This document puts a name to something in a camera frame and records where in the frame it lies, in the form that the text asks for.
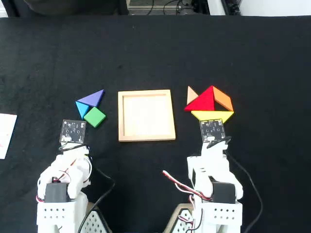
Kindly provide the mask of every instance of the purple triangle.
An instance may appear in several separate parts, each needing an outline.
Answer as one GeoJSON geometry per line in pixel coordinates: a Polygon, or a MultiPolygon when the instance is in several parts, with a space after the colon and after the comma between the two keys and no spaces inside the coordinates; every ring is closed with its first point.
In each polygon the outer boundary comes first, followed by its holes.
{"type": "Polygon", "coordinates": [[[105,90],[100,90],[98,92],[90,94],[89,96],[86,96],[86,97],[79,99],[77,101],[80,103],[87,104],[87,105],[92,106],[92,107],[97,107],[97,105],[98,105],[99,101],[101,100],[104,92],[105,92],[105,90]]]}

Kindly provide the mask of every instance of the light orange triangle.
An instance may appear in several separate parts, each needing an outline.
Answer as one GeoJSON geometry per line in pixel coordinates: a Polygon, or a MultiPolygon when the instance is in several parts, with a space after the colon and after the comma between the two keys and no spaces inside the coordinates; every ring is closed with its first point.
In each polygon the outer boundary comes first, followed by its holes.
{"type": "Polygon", "coordinates": [[[188,86],[188,93],[187,93],[187,105],[195,100],[198,97],[198,94],[195,93],[195,91],[188,86]]]}

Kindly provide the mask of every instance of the empty wooden tray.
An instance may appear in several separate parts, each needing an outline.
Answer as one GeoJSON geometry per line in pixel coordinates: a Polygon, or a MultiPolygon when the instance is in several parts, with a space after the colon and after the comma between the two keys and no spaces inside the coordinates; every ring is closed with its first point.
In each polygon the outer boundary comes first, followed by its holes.
{"type": "Polygon", "coordinates": [[[170,90],[120,91],[119,141],[175,140],[170,90]]]}

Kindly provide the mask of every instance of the circuit board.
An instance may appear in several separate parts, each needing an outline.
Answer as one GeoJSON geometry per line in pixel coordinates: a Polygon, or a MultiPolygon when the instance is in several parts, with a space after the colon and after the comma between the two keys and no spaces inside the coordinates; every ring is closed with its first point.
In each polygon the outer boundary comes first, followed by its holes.
{"type": "Polygon", "coordinates": [[[221,119],[202,120],[200,121],[200,128],[203,142],[220,140],[225,137],[225,129],[221,119]]]}
{"type": "Polygon", "coordinates": [[[86,121],[63,120],[59,142],[83,143],[86,132],[86,121]]]}

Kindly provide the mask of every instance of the red triangle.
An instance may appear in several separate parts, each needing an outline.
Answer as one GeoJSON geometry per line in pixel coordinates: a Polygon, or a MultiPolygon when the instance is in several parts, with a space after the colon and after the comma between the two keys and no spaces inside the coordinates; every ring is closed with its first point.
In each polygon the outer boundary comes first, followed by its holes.
{"type": "Polygon", "coordinates": [[[195,100],[185,107],[185,111],[214,111],[214,92],[213,86],[210,86],[199,95],[195,100]]]}

